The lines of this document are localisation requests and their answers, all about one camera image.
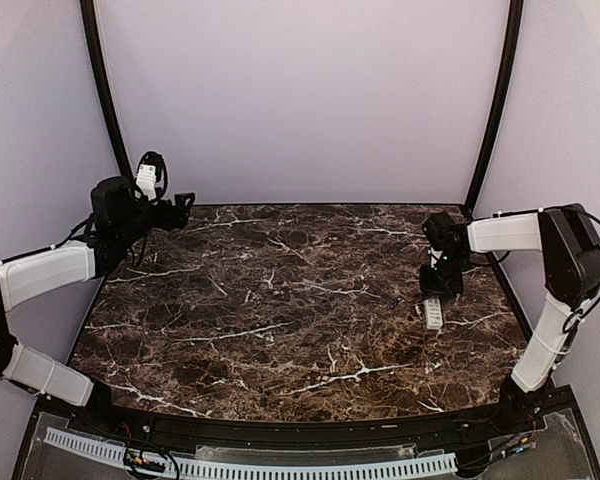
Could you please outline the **white remote control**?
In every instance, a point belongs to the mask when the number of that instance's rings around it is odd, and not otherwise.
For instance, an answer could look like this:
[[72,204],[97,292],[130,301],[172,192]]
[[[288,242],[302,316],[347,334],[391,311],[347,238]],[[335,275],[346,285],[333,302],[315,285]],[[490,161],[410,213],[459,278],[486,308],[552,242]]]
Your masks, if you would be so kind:
[[438,298],[427,298],[423,301],[425,324],[428,330],[439,331],[444,324],[441,302]]

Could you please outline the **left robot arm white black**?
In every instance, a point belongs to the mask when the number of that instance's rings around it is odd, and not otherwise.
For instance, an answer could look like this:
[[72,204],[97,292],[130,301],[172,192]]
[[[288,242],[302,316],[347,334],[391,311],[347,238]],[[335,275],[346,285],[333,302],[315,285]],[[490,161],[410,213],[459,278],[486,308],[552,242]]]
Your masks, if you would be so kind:
[[10,332],[7,314],[43,294],[111,274],[131,247],[154,229],[184,228],[194,194],[173,199],[163,194],[163,188],[146,175],[135,181],[122,176],[105,179],[91,192],[90,216],[65,240],[0,260],[0,379],[83,407],[83,421],[100,436],[120,429],[120,412],[93,397],[93,379],[22,344]]

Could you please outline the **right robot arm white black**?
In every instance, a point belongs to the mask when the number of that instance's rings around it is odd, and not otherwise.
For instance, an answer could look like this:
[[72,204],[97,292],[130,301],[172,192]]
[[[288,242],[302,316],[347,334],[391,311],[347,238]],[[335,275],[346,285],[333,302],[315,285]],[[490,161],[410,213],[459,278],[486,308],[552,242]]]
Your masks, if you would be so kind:
[[490,424],[514,432],[538,408],[546,384],[569,353],[579,325],[600,302],[600,220],[580,204],[497,213],[457,223],[435,213],[423,224],[429,242],[419,285],[429,329],[443,324],[442,302],[462,294],[474,254],[537,251],[546,296],[527,347],[500,388]]

